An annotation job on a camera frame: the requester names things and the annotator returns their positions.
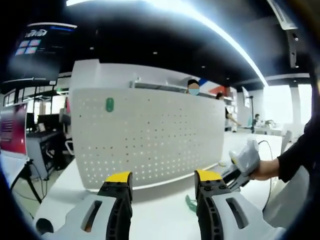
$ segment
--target black tripod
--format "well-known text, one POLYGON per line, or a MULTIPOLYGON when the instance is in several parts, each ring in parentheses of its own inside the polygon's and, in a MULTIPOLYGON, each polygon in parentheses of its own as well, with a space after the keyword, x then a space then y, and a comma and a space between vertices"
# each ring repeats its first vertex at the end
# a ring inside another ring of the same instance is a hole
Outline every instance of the black tripod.
POLYGON ((252 126, 251 126, 251 133, 255 133, 255 116, 254 116, 254 96, 248 97, 251 100, 251 117, 252 117, 252 126))

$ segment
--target red poster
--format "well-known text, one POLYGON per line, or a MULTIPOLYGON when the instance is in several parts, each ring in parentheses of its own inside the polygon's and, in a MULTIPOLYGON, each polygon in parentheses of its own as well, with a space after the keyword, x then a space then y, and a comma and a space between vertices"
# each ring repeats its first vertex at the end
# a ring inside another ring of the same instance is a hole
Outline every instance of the red poster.
POLYGON ((0 113, 0 149, 27 155, 27 103, 6 106, 0 113))
POLYGON ((69 114, 70 113, 70 103, 69 103, 69 99, 66 98, 65 99, 66 102, 66 113, 69 114))

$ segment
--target cable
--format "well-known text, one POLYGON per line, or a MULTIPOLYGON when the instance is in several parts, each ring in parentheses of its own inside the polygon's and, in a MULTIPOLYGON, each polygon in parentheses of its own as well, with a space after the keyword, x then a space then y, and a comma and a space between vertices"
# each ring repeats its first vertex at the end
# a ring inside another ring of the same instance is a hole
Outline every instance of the cable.
POLYGON ((260 142, 258 143, 258 145, 260 145, 260 144, 263 143, 263 142, 265 142, 265 143, 268 144, 269 149, 270 149, 270 154, 271 154, 271 160, 273 160, 274 157, 272 156, 272 150, 271 150, 271 146, 270 146, 269 142, 268 142, 267 140, 262 140, 262 141, 260 141, 260 142))
POLYGON ((41 199, 41 200, 43 200, 43 199, 46 197, 46 195, 47 195, 47 191, 48 191, 48 181, 46 181, 46 188, 45 188, 45 193, 44 193, 44 183, 43 183, 43 180, 41 179, 41 175, 40 175, 40 173, 39 173, 36 165, 34 165, 34 163, 31 163, 31 165, 34 166, 35 171, 37 172, 37 174, 38 174, 38 176, 39 176, 40 184, 41 184, 41 193, 42 193, 42 199, 41 199))
MULTIPOLYGON (((268 142, 267 140, 262 140, 262 141, 260 141, 260 142, 258 143, 258 145, 260 145, 260 144, 263 143, 263 142, 266 142, 266 143, 268 144, 269 149, 270 149, 270 154, 271 154, 271 160, 273 160, 274 158, 273 158, 273 156, 272 156, 272 150, 271 150, 271 146, 270 146, 269 142, 268 142)), ((267 201, 266 201, 266 204, 265 204, 264 208, 262 209, 262 212, 264 212, 264 210, 266 209, 266 206, 267 206, 267 204, 268 204, 268 202, 269 202, 269 199, 270 199, 270 196, 271 196, 271 189, 272 189, 272 178, 270 178, 270 190, 269 190, 268 199, 267 199, 267 201)))
POLYGON ((226 168, 226 167, 227 167, 226 164, 223 164, 223 163, 221 163, 221 162, 218 162, 218 165, 219 165, 220 167, 222 167, 222 168, 226 168))
POLYGON ((36 199, 33 199, 33 198, 31 198, 31 197, 27 197, 27 196, 23 196, 21 193, 17 192, 16 190, 13 190, 13 192, 15 192, 16 194, 18 194, 21 198, 38 202, 38 200, 36 200, 36 199))

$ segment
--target monitor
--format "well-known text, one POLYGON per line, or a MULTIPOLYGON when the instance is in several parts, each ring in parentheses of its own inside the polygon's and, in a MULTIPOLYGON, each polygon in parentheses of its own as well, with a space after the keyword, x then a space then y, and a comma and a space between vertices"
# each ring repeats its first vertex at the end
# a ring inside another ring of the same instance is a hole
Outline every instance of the monitor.
POLYGON ((46 131, 63 131, 63 124, 59 121, 59 114, 39 115, 38 124, 43 124, 46 131))
POLYGON ((243 93, 243 105, 246 108, 250 108, 250 96, 249 96, 249 92, 247 91, 247 89, 245 89, 244 87, 242 87, 242 93, 243 93))
POLYGON ((31 131, 34 131, 36 128, 35 125, 35 115, 33 113, 28 112, 26 114, 26 123, 25 128, 30 129, 31 131))
POLYGON ((28 25, 9 57, 4 82, 33 79, 45 86, 56 81, 76 27, 55 22, 28 25))

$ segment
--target glass wall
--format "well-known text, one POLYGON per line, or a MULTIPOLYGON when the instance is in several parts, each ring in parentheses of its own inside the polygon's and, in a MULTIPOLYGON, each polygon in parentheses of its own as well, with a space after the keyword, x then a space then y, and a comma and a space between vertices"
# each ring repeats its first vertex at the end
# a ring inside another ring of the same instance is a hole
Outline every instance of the glass wall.
POLYGON ((273 120, 277 124, 293 123, 293 104, 289 85, 265 87, 263 105, 265 120, 273 120))

